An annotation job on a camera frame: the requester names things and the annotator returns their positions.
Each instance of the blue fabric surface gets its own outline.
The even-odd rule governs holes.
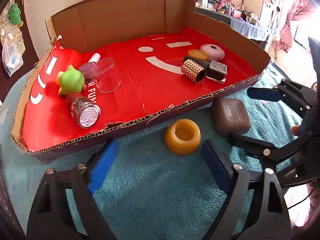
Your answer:
[[[244,20],[240,20],[238,18],[235,18],[233,16],[222,14],[220,12],[216,11],[208,11],[206,9],[197,8],[196,12],[201,13],[204,15],[209,16],[210,18],[215,19],[214,15],[220,15],[223,17],[227,17],[230,19],[230,26],[233,30],[236,32],[239,32],[244,37],[247,37],[248,39],[256,40],[256,41],[265,41],[266,38],[269,36],[269,33],[265,30],[263,30],[260,27],[257,27],[249,22],[246,22]]]
[[[283,76],[272,66],[256,87],[271,88]],[[22,228],[26,231],[34,195],[45,170],[73,168],[86,162],[99,147],[76,152],[45,164],[22,154],[11,140],[13,116],[27,75],[9,92],[0,111],[0,143],[4,155],[4,179],[9,196]],[[252,128],[246,134],[273,142],[277,147],[292,141],[293,125],[300,117],[284,103],[253,100],[247,89],[229,97],[240,99],[247,108]],[[119,240],[125,239],[202,239],[217,216],[226,195],[212,179],[200,151],[190,156],[176,156],[164,145],[165,129],[175,120],[188,118],[201,130],[202,141],[211,139],[216,147],[228,154],[233,163],[261,171],[259,161],[247,157],[242,150],[231,147],[218,135],[212,123],[209,105],[178,116],[170,121],[117,139],[119,152],[102,188],[94,199],[111,230]],[[77,213],[73,195],[67,191],[71,212],[80,232],[85,233]],[[250,196],[243,208],[235,231],[240,231],[250,205]]]

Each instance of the plastic bag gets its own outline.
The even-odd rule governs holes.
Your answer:
[[[2,62],[9,77],[23,65],[22,55],[19,53],[17,46],[8,39],[4,39]]]

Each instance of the pink round compact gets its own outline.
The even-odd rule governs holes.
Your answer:
[[[208,55],[208,60],[220,61],[225,56],[224,51],[214,44],[202,45],[200,50]]]

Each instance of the table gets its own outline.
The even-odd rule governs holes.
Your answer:
[[[206,9],[202,9],[199,7],[195,8],[195,12],[199,14],[206,15],[212,19],[224,22],[231,26],[233,30],[239,32],[241,35],[245,36],[246,38],[254,41],[267,41],[269,33],[257,27],[249,22],[244,20],[240,20],[233,16],[229,16],[227,14],[222,14],[216,11],[209,11]]]

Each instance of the green rubber toy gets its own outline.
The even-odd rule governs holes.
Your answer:
[[[80,93],[86,89],[84,84],[84,76],[70,65],[67,71],[60,71],[56,77],[56,84],[60,85],[59,96],[69,95],[72,92]]]
[[[18,8],[18,4],[14,3],[11,5],[8,13],[8,18],[11,23],[17,24],[19,27],[23,25],[23,21],[21,20],[20,17],[21,11]]]

